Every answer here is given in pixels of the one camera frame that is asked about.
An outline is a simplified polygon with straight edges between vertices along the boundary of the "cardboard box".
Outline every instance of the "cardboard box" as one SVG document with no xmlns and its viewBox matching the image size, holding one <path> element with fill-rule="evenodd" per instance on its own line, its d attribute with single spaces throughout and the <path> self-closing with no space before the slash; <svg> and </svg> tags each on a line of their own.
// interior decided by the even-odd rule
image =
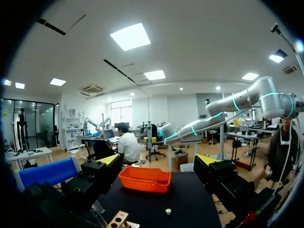
<svg viewBox="0 0 304 228">
<path fill-rule="evenodd" d="M 182 164 L 188 163 L 188 156 L 176 158 L 176 168 L 180 169 Z"/>
</svg>

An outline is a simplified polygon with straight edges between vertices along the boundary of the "ceiling light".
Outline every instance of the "ceiling light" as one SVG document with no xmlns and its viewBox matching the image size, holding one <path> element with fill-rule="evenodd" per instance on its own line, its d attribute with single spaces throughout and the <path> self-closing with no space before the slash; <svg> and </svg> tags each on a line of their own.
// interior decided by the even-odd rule
<svg viewBox="0 0 304 228">
<path fill-rule="evenodd" d="M 278 49 L 274 54 L 269 56 L 269 58 L 276 63 L 280 63 L 286 58 L 286 56 L 287 54 L 284 51 Z"/>
<path fill-rule="evenodd" d="M 2 83 L 6 86 L 11 86 L 11 84 L 12 84 L 12 82 L 7 79 L 3 79 Z"/>
<path fill-rule="evenodd" d="M 123 28 L 110 36 L 124 51 L 151 44 L 142 23 Z"/>
<path fill-rule="evenodd" d="M 149 81 L 166 78 L 166 76 L 162 70 L 147 72 L 147 73 L 144 73 L 144 75 L 147 77 L 147 79 Z"/>
<path fill-rule="evenodd" d="M 243 76 L 242 79 L 252 81 L 257 77 L 259 77 L 259 75 L 253 74 L 253 73 L 248 73 L 245 76 Z"/>
<path fill-rule="evenodd" d="M 25 88 L 25 84 L 19 83 L 19 82 L 15 82 L 15 87 L 17 89 L 24 89 Z"/>
<path fill-rule="evenodd" d="M 62 86 L 64 83 L 66 83 L 67 81 L 65 80 L 61 80 L 61 79 L 57 79 L 57 78 L 53 78 L 52 81 L 50 82 L 51 85 L 55 85 L 55 86 Z"/>
<path fill-rule="evenodd" d="M 296 49 L 297 52 L 302 52 L 304 50 L 304 45 L 303 45 L 303 42 L 301 40 L 298 40 L 295 43 L 295 49 Z"/>
<path fill-rule="evenodd" d="M 269 56 L 269 58 L 272 61 L 275 61 L 276 63 L 280 63 L 284 60 L 284 58 L 282 56 L 276 56 L 276 55 L 271 55 L 271 56 Z"/>
</svg>

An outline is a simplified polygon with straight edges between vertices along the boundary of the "face mask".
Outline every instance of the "face mask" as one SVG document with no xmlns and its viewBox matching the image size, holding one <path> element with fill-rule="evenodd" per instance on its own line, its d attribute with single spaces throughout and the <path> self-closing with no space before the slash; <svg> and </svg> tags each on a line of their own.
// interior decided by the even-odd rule
<svg viewBox="0 0 304 228">
<path fill-rule="evenodd" d="M 281 145 L 289 145 L 290 141 L 291 141 L 291 139 L 290 139 L 290 141 L 283 141 L 282 140 L 282 130 L 280 131 L 280 140 L 281 140 Z"/>
</svg>

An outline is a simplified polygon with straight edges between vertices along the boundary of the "laptop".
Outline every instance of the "laptop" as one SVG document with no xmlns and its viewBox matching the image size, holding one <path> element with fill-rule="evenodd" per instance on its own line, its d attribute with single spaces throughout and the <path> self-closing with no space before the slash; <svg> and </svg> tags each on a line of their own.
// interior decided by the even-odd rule
<svg viewBox="0 0 304 228">
<path fill-rule="evenodd" d="M 104 132 L 104 140 L 107 140 L 111 143 L 115 143 L 118 141 L 117 138 L 114 136 L 114 132 L 112 129 L 104 130 L 103 132 Z"/>
</svg>

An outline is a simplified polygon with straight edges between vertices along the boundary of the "white t-shirt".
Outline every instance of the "white t-shirt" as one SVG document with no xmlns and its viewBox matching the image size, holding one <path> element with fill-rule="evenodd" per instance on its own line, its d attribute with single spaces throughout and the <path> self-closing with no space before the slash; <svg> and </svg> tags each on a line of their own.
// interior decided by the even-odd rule
<svg viewBox="0 0 304 228">
<path fill-rule="evenodd" d="M 137 138 L 133 133 L 124 133 L 118 141 L 118 152 L 124 153 L 124 158 L 129 162 L 139 159 L 141 152 Z"/>
</svg>

